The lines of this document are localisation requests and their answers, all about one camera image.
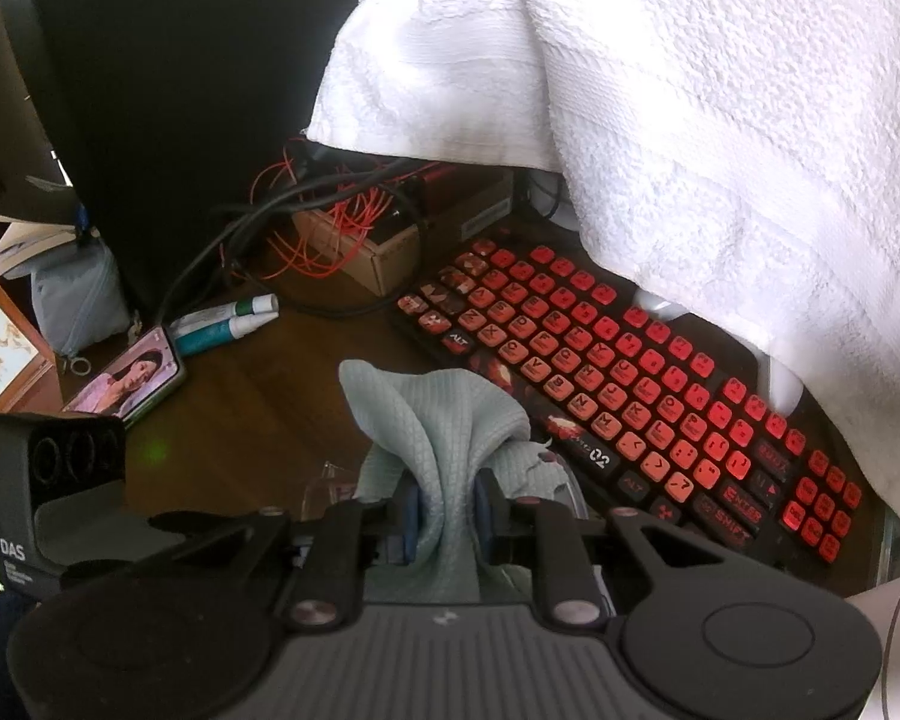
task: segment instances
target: white towel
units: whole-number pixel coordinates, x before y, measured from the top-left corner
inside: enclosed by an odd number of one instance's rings
[[[308,134],[563,172],[590,256],[796,372],[900,515],[900,0],[362,0]]]

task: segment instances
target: smartphone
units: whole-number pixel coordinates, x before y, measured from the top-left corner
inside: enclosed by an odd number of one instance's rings
[[[163,327],[154,327],[63,407],[65,412],[115,415],[130,426],[173,392],[185,377]]]

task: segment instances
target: keyboard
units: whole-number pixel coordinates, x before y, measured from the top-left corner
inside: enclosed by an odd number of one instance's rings
[[[741,344],[691,314],[658,322],[631,305],[634,283],[578,247],[505,227],[464,246],[394,319],[442,367],[514,396],[591,507],[636,507],[768,565],[826,573],[866,484],[838,462],[848,450],[807,392],[789,418],[774,413]]]

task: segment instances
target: cardboard box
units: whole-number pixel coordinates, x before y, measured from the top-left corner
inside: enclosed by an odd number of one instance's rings
[[[426,257],[440,255],[471,238],[485,227],[511,211],[514,189],[512,175],[479,191],[474,196],[449,206],[442,213],[426,220]],[[337,234],[327,214],[322,211],[301,211],[293,215],[293,224],[300,236],[309,236],[308,245],[321,254],[337,250]],[[351,237],[340,239],[340,252],[348,252],[354,245]],[[343,271],[380,298],[396,289],[413,272],[419,257],[419,234],[412,225],[394,237],[375,244],[365,241]]]

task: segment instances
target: round pad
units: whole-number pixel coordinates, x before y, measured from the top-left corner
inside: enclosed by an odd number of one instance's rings
[[[7,648],[25,703],[74,720],[211,716],[253,685],[271,627],[235,584],[113,578],[56,596]]]
[[[621,645],[654,693],[712,720],[842,716],[869,695],[882,656],[869,622],[837,596],[722,571],[662,581],[629,615]]]

